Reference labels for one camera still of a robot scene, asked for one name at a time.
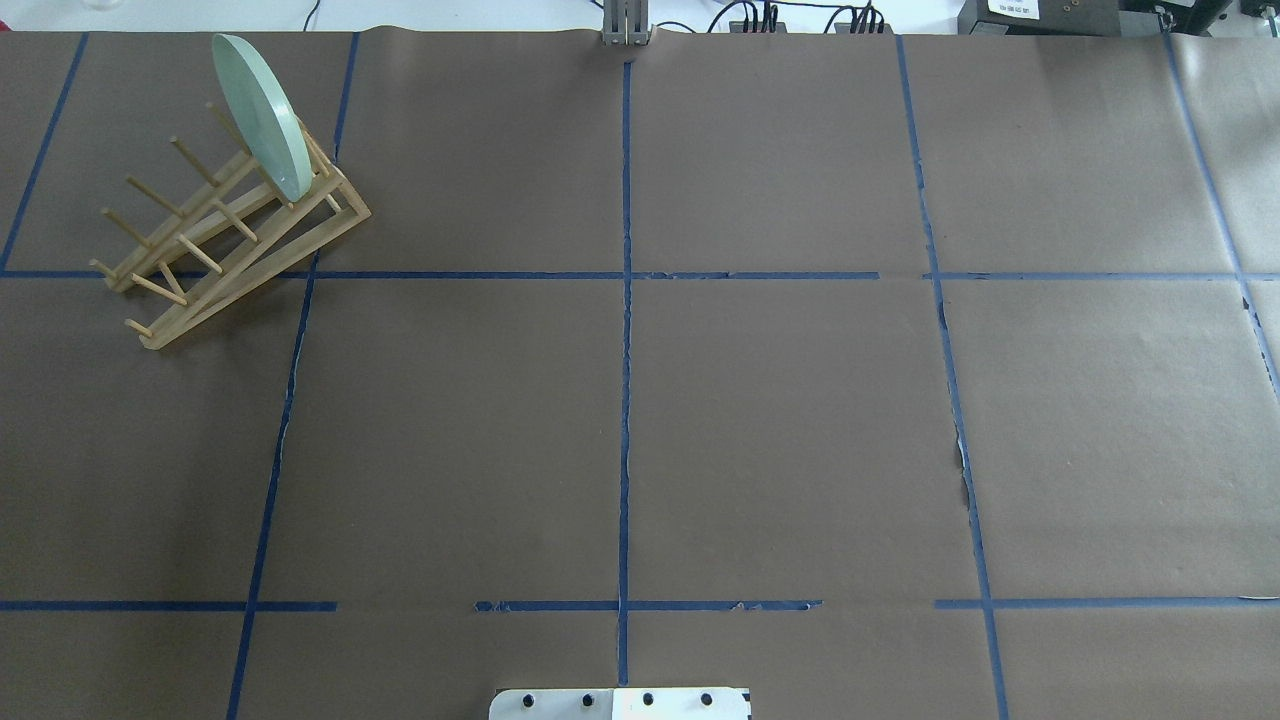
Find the wooden dish rack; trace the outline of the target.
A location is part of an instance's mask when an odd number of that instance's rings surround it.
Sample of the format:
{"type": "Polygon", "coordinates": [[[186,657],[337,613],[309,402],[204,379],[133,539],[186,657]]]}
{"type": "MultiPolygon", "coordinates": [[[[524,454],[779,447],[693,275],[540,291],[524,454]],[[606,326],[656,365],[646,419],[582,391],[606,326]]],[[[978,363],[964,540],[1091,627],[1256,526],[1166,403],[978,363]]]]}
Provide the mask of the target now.
{"type": "Polygon", "coordinates": [[[237,147],[221,168],[211,170],[173,136],[169,143],[204,184],[177,204],[128,176],[129,186],[166,211],[148,233],[109,208],[101,210],[136,246],[113,266],[91,260],[93,272],[114,292],[142,288],[170,304],[148,324],[125,320],[151,350],[178,340],[372,215],[307,129],[302,132],[303,168],[312,184],[300,199],[289,200],[228,114],[211,102],[206,108],[237,147]]]}

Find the light green ceramic plate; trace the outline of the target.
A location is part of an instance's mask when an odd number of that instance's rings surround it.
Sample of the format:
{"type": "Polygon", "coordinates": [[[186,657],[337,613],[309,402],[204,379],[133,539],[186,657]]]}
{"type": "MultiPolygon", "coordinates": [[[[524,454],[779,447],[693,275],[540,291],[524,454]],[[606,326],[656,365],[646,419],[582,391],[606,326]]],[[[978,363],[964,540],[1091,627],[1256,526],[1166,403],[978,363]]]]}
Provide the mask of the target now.
{"type": "Polygon", "coordinates": [[[234,35],[214,35],[218,81],[241,137],[285,201],[301,200],[314,172],[300,119],[261,53],[234,35]]]}

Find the black usb hub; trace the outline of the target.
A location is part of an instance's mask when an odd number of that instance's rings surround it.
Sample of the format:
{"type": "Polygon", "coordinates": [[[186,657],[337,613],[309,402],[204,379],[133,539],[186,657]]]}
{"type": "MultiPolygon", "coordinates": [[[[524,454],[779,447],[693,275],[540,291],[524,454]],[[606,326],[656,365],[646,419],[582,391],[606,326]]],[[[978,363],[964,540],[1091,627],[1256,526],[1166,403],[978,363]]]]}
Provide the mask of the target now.
{"type": "Polygon", "coordinates": [[[724,20],[727,31],[736,35],[782,35],[788,31],[781,18],[781,4],[773,1],[731,3],[731,6],[742,6],[742,18],[737,20],[724,20]]]}
{"type": "Polygon", "coordinates": [[[824,33],[836,35],[891,35],[892,27],[873,3],[838,6],[829,17],[824,33]]]}

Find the black usb hub right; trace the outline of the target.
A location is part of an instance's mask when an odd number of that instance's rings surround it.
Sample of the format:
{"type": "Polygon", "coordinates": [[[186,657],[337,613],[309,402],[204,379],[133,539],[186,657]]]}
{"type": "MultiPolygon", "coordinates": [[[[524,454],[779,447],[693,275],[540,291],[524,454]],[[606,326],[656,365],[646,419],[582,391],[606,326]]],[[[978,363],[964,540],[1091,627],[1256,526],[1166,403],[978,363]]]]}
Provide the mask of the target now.
{"type": "Polygon", "coordinates": [[[836,35],[891,35],[892,27],[873,3],[838,6],[829,17],[824,33],[836,35]]]}

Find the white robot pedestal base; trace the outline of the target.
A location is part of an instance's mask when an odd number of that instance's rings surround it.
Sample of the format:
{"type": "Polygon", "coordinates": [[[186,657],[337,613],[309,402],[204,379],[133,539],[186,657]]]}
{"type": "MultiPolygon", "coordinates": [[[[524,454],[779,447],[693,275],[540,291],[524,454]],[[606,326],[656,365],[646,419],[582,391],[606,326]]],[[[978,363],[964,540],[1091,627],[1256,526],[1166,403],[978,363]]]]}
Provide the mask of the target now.
{"type": "Polygon", "coordinates": [[[504,689],[489,719],[751,719],[750,691],[732,687],[504,689]]]}

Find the aluminium frame post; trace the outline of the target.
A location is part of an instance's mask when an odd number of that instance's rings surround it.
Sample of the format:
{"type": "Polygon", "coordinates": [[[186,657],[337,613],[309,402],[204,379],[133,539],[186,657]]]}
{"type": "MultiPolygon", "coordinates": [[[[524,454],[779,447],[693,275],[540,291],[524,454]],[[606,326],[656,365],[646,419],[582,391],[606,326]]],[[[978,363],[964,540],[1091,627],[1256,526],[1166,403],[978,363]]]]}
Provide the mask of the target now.
{"type": "Polygon", "coordinates": [[[607,47],[649,45],[653,26],[648,0],[603,0],[595,4],[602,9],[602,42],[607,47]]]}

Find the black box with label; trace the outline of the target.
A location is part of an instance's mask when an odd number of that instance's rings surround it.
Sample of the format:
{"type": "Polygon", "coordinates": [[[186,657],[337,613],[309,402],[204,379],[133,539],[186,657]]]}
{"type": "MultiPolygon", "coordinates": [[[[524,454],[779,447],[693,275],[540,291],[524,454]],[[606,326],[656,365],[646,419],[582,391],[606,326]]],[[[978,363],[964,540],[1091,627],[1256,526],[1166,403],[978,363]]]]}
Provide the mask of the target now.
{"type": "Polygon", "coordinates": [[[956,33],[1146,37],[1172,31],[1176,18],[1149,1],[965,1],[956,33]]]}

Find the black usb hub left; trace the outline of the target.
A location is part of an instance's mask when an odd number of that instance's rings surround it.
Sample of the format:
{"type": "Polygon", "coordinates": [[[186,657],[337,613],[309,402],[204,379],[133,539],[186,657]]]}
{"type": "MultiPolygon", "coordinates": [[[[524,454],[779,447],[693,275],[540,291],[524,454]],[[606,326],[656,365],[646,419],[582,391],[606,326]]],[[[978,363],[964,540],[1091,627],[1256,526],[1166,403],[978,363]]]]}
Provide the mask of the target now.
{"type": "Polygon", "coordinates": [[[781,18],[781,4],[773,1],[731,3],[731,6],[742,6],[742,18],[737,20],[724,20],[727,31],[736,35],[782,35],[788,31],[781,18]]]}

